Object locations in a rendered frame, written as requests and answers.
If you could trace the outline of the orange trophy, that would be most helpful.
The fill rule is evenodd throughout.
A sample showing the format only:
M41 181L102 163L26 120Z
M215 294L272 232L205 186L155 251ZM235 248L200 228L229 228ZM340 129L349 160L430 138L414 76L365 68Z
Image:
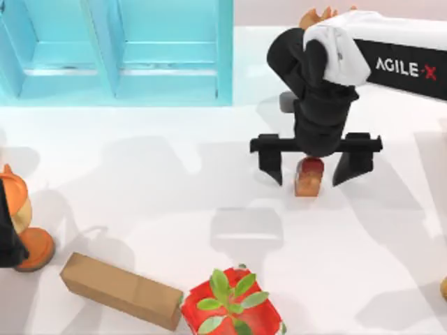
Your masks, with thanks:
M330 6L325 8L321 14L317 13L316 8L312 8L301 17L298 23L298 27L300 29L306 30L312 25L315 25L324 20L328 20L332 17L336 17L338 15L339 11L337 9L331 8Z
M15 271L33 272L43 268L54 256L55 242L47 230L33 227L32 206L26 182L15 174L9 164L0 171L0 180L6 191L8 210L13 227L29 251L29 257Z

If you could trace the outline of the brown bread loaf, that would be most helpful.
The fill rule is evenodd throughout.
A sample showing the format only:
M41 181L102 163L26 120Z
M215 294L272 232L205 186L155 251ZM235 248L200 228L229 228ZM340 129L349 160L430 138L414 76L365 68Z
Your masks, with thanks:
M318 196L324 167L324 162L314 157L303 158L298 163L294 181L296 197L315 198Z

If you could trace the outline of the red pot with green plant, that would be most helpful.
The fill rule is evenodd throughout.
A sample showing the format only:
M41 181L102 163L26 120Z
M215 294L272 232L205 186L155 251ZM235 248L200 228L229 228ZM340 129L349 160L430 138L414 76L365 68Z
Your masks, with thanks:
M286 335L287 327L244 264L214 269L189 291L181 312L193 335Z

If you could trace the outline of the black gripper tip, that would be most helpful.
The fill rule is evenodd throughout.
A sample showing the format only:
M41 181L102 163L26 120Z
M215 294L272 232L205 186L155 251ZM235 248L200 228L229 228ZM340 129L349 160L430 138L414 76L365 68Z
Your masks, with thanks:
M29 257L29 251L13 227L6 191L0 180L0 268L14 268Z

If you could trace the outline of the pale grey rounded box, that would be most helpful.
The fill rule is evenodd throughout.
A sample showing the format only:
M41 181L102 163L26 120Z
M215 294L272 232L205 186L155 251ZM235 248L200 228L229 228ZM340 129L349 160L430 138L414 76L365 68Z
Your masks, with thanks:
M282 92L279 95L279 108L283 113L294 113L296 95L291 91Z

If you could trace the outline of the brown cardboard box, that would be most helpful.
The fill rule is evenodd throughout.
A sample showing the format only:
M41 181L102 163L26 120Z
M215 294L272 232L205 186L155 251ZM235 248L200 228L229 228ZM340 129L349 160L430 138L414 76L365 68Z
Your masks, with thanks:
M183 298L177 288L77 252L60 277L73 294L169 331L177 329Z

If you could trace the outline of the light blue rack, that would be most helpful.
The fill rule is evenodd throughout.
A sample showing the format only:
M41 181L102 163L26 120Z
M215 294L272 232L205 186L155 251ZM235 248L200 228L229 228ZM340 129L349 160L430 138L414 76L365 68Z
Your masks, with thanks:
M0 106L233 102L233 0L0 0Z

